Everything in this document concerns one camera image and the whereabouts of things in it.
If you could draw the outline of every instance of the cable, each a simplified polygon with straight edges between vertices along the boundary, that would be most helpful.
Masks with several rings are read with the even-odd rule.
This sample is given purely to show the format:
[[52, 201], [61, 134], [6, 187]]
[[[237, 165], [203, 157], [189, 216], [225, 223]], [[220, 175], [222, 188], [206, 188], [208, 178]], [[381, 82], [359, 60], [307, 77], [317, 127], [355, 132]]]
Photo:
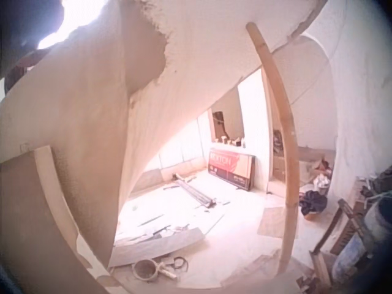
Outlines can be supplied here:
[[347, 7], [348, 7], [348, 0], [345, 0], [345, 9], [344, 9], [344, 18], [343, 18], [343, 24], [339, 30], [339, 37], [337, 39], [337, 43], [336, 46], [331, 54], [331, 56], [328, 57], [328, 61], [325, 63], [325, 65], [323, 66], [323, 68], [320, 70], [320, 72], [317, 74], [317, 76], [315, 77], [315, 79], [313, 80], [313, 82], [297, 97], [294, 99], [294, 101], [290, 104], [290, 106], [292, 106], [294, 103], [296, 103], [297, 101], [299, 101], [304, 95], [305, 93], [308, 92], [308, 90], [310, 90], [315, 84], [316, 82], [318, 82], [318, 80], [320, 79], [321, 74], [324, 72], [324, 70], [327, 68], [328, 64], [330, 63], [330, 60], [333, 58], [333, 56], [335, 55], [336, 51], [337, 51], [337, 47], [339, 46], [339, 43], [341, 42], [341, 38], [343, 35], [343, 29], [345, 26], [345, 21], [347, 18]]

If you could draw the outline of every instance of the bamboo pole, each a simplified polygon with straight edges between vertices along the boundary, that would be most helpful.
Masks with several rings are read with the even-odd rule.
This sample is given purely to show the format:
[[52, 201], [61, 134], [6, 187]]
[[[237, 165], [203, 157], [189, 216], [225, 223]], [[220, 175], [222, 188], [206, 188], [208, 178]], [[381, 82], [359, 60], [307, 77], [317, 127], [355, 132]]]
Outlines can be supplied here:
[[262, 34], [255, 23], [248, 23], [246, 30], [251, 37], [256, 52], [260, 57], [266, 76], [271, 84], [276, 101], [277, 113], [282, 125], [284, 162], [286, 172], [285, 228], [281, 256], [277, 274], [284, 273], [292, 256], [298, 218], [298, 200], [300, 191], [300, 168], [298, 163], [298, 145], [296, 142], [293, 114], [288, 102], [281, 75]]

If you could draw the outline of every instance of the concrete floor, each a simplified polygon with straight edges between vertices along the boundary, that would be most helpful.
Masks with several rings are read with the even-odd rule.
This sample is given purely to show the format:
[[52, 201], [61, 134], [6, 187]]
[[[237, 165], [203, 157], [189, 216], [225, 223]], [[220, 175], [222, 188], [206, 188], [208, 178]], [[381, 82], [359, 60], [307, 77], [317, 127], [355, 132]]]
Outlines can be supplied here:
[[[218, 201], [230, 200], [230, 204], [220, 206], [224, 217], [208, 232], [204, 241], [172, 254], [175, 257], [182, 256], [189, 262], [189, 270], [181, 273], [180, 281], [173, 283], [163, 277], [159, 279], [159, 283], [180, 288], [219, 288], [221, 282], [235, 270], [247, 266], [261, 255], [272, 255], [280, 249], [280, 238], [258, 235], [257, 230], [264, 209], [283, 206], [284, 199], [258, 190], [239, 190], [209, 175], [206, 170], [196, 176], [191, 185], [211, 198], [216, 197]], [[163, 188], [134, 195], [127, 202], [119, 217], [118, 236], [131, 230], [131, 223], [136, 220], [135, 205], [136, 210], [140, 211], [143, 206], [149, 206], [151, 215], [144, 216], [147, 219], [160, 213], [159, 211], [175, 214], [176, 211], [187, 211], [188, 208], [197, 206], [197, 202], [182, 189]], [[316, 220], [309, 222], [299, 212], [298, 237], [294, 243], [293, 257], [310, 268], [313, 266], [309, 250], [314, 248], [324, 234], [333, 213], [327, 208]], [[123, 266], [115, 269], [113, 274], [134, 293], [140, 291], [140, 287], [149, 286], [136, 280], [131, 272], [130, 266]]]

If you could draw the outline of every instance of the floor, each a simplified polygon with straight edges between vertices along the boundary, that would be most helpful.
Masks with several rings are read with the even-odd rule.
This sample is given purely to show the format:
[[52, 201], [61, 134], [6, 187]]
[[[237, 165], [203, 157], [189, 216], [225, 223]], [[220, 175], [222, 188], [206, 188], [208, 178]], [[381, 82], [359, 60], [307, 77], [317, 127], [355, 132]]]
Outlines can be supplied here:
[[[211, 198], [217, 198], [217, 214], [223, 214], [223, 217], [211, 230], [208, 230], [211, 222], [206, 224], [189, 221], [189, 218], [186, 220], [192, 223], [191, 226], [204, 225], [206, 238], [196, 245], [173, 253], [172, 256], [182, 256], [189, 262], [188, 271], [181, 273], [178, 282], [174, 283], [163, 277], [159, 283], [179, 288], [219, 288], [221, 282], [239, 268], [249, 265], [261, 255], [273, 255], [280, 249], [280, 238], [258, 235], [257, 231], [264, 209], [283, 207], [283, 198], [258, 190], [246, 192], [237, 189], [209, 175], [206, 170], [197, 173], [190, 184]], [[170, 186], [166, 185], [132, 196], [119, 216], [117, 241], [124, 236], [132, 235], [134, 223], [161, 214], [175, 216], [175, 221], [179, 222], [180, 215], [189, 214], [190, 209], [198, 206], [198, 203], [181, 188], [165, 189], [168, 187]], [[148, 211], [148, 214], [140, 213], [142, 211]], [[304, 220], [299, 212], [298, 237], [294, 242], [292, 255], [310, 268], [313, 266], [309, 250], [314, 248], [324, 234], [333, 213], [334, 211], [326, 209], [318, 219], [309, 222]], [[148, 284], [133, 277], [130, 266], [116, 268], [113, 274], [134, 293], [138, 293], [141, 288], [149, 287]]]

